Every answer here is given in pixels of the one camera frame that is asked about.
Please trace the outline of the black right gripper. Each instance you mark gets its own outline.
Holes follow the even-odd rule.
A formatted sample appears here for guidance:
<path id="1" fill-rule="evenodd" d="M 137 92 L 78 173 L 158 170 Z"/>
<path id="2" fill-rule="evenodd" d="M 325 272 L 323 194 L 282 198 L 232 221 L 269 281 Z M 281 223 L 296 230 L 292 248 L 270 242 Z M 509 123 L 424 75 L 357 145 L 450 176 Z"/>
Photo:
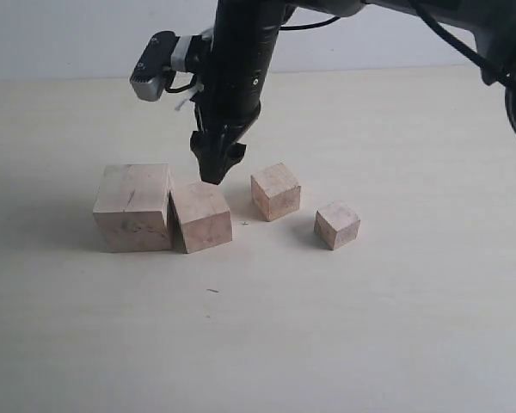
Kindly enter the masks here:
<path id="1" fill-rule="evenodd" d="M 204 89 L 194 98 L 198 129 L 190 138 L 200 180 L 220 184 L 242 162 L 238 141 L 261 111 L 261 92 L 286 4 L 281 1 L 219 1 Z"/>

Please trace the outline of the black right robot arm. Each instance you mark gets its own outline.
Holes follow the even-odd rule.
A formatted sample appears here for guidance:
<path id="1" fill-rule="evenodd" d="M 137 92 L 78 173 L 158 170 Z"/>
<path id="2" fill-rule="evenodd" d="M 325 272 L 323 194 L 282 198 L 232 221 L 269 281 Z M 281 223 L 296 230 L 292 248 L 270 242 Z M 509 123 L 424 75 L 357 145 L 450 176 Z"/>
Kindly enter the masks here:
<path id="1" fill-rule="evenodd" d="M 360 12 L 365 1 L 220 1 L 211 45 L 193 97 L 197 129 L 190 139 L 200 178 L 219 184 L 240 163 L 240 138 L 257 119 L 260 96 L 280 30 L 296 8 L 337 19 Z M 516 133 L 516 1 L 379 1 L 379 7 L 415 15 L 481 72 L 504 86 L 507 117 Z"/>

